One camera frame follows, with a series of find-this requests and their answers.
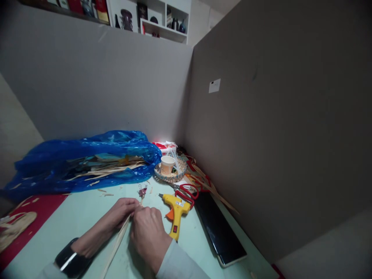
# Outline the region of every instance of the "glue gun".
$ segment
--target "glue gun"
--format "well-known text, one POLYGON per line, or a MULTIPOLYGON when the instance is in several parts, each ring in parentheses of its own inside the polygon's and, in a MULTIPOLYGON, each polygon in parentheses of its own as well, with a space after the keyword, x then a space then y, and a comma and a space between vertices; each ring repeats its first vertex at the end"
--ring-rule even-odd
POLYGON ((173 217, 173 223, 172 223, 172 230, 169 236, 178 242, 179 226, 181 224, 181 216, 183 213, 185 214, 189 213, 190 204, 187 202, 182 203, 182 200, 180 198, 177 198, 172 195, 159 194, 159 196, 163 199, 165 203, 169 204, 173 209, 174 217, 173 217))

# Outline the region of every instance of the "gray partition wall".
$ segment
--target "gray partition wall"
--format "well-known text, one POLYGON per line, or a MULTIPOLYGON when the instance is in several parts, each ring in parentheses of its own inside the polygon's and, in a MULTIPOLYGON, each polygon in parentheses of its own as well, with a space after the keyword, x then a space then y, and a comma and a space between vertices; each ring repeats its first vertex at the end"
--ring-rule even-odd
POLYGON ((0 72, 45 140, 133 129, 182 142, 190 46, 15 1, 3 11, 0 72))
POLYGON ((270 262, 371 204, 362 4, 242 0, 194 47, 186 148, 270 262))

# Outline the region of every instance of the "sleeve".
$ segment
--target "sleeve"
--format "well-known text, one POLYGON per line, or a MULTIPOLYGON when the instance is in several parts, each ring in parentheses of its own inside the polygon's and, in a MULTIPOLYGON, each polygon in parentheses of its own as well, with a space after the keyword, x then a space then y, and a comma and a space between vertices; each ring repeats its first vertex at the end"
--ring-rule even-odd
POLYGON ((68 279, 67 275, 60 272, 58 267, 54 263, 48 264, 44 269, 39 273, 36 279, 68 279))
POLYGON ((172 240, 157 279, 207 279, 208 275, 194 262, 187 253, 172 240))

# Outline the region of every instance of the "smartwatch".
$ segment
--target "smartwatch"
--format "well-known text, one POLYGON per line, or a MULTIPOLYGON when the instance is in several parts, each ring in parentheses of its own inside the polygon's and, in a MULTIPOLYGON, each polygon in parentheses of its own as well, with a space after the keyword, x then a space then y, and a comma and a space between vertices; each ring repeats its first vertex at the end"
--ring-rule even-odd
POLYGON ((78 278, 92 263, 93 258, 86 258, 75 253, 71 249, 72 243, 78 238, 74 238, 55 258, 55 264, 61 272, 68 278, 78 278))

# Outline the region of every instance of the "black case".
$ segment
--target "black case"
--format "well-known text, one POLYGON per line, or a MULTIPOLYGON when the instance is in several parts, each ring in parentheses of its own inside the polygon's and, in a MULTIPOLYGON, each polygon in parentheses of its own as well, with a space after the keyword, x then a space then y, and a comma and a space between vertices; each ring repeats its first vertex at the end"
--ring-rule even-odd
POLYGON ((210 193, 199 192, 195 207, 222 264, 228 265, 247 255, 210 193))

